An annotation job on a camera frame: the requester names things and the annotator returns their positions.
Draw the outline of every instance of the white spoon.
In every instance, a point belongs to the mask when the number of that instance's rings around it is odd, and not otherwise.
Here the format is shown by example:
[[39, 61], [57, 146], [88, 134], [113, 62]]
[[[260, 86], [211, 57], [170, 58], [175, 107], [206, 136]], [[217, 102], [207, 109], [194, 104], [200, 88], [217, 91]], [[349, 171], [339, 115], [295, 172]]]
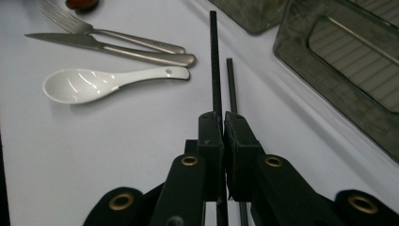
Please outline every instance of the white spoon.
[[130, 73], [68, 69], [50, 74], [43, 82], [43, 90], [56, 102], [77, 105], [100, 99], [128, 84], [159, 78], [188, 80], [190, 72], [174, 66]]

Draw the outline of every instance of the red object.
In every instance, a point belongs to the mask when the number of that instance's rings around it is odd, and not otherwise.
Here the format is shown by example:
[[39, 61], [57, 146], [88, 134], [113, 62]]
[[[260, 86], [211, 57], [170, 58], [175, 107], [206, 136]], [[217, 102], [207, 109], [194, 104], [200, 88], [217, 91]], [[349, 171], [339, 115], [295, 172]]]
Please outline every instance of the red object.
[[94, 8], [99, 0], [67, 0], [65, 5], [73, 10], [87, 10]]

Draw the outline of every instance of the knife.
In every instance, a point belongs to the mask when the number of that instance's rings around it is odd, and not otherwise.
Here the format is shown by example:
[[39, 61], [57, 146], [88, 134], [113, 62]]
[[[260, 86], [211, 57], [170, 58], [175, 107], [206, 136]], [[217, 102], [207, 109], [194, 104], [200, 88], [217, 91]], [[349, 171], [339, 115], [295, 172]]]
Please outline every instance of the knife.
[[84, 34], [36, 33], [26, 34], [26, 36], [37, 40], [46, 40], [161, 65], [190, 67], [196, 62], [196, 57], [192, 54], [166, 54], [129, 49], [100, 42], [92, 36]]

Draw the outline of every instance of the white tablecloth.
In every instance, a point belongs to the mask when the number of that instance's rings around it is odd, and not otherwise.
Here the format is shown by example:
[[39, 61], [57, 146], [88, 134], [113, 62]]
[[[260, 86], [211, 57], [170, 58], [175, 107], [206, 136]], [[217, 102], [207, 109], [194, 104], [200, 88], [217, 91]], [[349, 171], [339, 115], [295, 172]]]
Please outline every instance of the white tablecloth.
[[[65, 8], [64, 1], [56, 2]], [[230, 110], [231, 57], [238, 111], [268, 153], [288, 159], [330, 199], [355, 188], [399, 211], [398, 165], [274, 57], [278, 27], [251, 37], [205, 0], [103, 0], [79, 17], [98, 28], [179, 44], [198, 63], [188, 82], [143, 82], [97, 102], [63, 105], [41, 89], [54, 71], [123, 73], [157, 66], [25, 37], [64, 32], [39, 5], [0, 2], [0, 122], [13, 226], [82, 225], [109, 190], [147, 192], [165, 181], [185, 140], [198, 137], [198, 116], [212, 110], [210, 9], [219, 20], [224, 111]], [[237, 204], [229, 207], [231, 225], [238, 225]], [[207, 225], [215, 225], [212, 203], [206, 213]]]

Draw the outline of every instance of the knife handle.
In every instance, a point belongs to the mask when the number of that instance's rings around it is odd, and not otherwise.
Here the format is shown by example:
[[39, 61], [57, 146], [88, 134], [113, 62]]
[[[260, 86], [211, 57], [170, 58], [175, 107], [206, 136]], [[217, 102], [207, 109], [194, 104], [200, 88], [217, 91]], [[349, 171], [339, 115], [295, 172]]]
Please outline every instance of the knife handle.
[[145, 46], [154, 50], [158, 50], [165, 53], [170, 54], [184, 54], [185, 49], [178, 45], [173, 45], [169, 43], [164, 43], [158, 40], [148, 40], [132, 35], [123, 34], [120, 32], [110, 31], [110, 30], [102, 30], [102, 29], [92, 29], [87, 34], [103, 34], [109, 37], [114, 37], [120, 40], [127, 40], [132, 43]]
[[106, 43], [103, 43], [103, 45], [100, 47], [100, 51], [120, 57], [138, 59], [150, 63], [169, 66], [190, 67], [196, 62], [196, 57], [192, 54], [164, 54], [147, 52]]

